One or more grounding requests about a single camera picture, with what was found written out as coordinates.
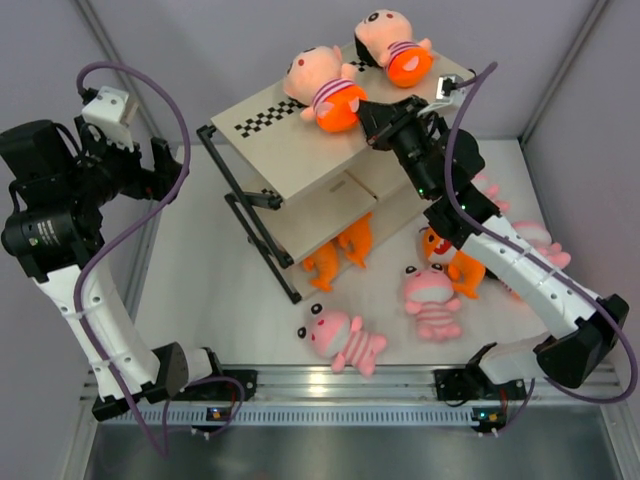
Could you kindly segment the boy doll orange shorts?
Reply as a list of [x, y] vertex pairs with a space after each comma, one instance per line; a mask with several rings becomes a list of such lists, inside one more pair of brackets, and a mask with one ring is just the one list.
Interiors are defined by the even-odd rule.
[[284, 93], [303, 106], [300, 118], [327, 133], [354, 128], [360, 104], [368, 99], [355, 82], [357, 69], [344, 63], [338, 46], [316, 46], [292, 60], [282, 81]]

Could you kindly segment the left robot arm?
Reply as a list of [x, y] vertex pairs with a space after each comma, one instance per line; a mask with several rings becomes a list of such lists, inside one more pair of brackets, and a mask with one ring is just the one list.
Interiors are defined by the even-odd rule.
[[69, 131], [51, 120], [29, 122], [1, 134], [1, 157], [15, 179], [14, 205], [1, 242], [26, 276], [56, 305], [88, 358], [98, 383], [96, 420], [118, 417], [139, 400], [169, 400], [190, 386], [204, 399], [219, 397], [226, 376], [208, 348], [179, 343], [150, 349], [140, 338], [115, 288], [106, 260], [93, 265], [81, 296], [75, 285], [84, 267], [103, 251], [101, 207], [123, 194], [160, 200], [181, 166], [167, 141], [154, 137], [154, 167], [141, 165], [138, 145], [120, 147], [104, 129], [76, 118], [76, 153]]

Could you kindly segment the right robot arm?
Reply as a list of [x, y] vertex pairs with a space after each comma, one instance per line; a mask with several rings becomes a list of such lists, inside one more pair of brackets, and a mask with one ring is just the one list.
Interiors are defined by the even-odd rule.
[[617, 343], [629, 313], [619, 295], [602, 297], [572, 281], [531, 246], [499, 207], [472, 183], [484, 168], [476, 139], [447, 129], [417, 96], [392, 103], [364, 101], [357, 110], [367, 144], [391, 151], [418, 195], [435, 232], [510, 287], [543, 321], [545, 333], [508, 344], [490, 343], [468, 363], [468, 388], [491, 396], [502, 384], [543, 378], [562, 393], [577, 390]]

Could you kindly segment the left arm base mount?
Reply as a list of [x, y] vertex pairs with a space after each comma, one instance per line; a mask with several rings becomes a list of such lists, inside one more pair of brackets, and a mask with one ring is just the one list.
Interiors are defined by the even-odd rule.
[[[235, 379], [244, 389], [244, 399], [254, 397], [258, 384], [258, 371], [254, 369], [227, 369], [224, 376]], [[231, 402], [240, 399], [240, 390], [229, 380], [198, 381], [173, 397], [178, 402]]]

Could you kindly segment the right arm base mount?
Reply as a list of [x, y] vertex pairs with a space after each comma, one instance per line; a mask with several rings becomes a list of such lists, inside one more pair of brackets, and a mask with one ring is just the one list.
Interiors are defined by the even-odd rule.
[[461, 403], [500, 399], [499, 388], [477, 368], [437, 369], [433, 375], [439, 401]]

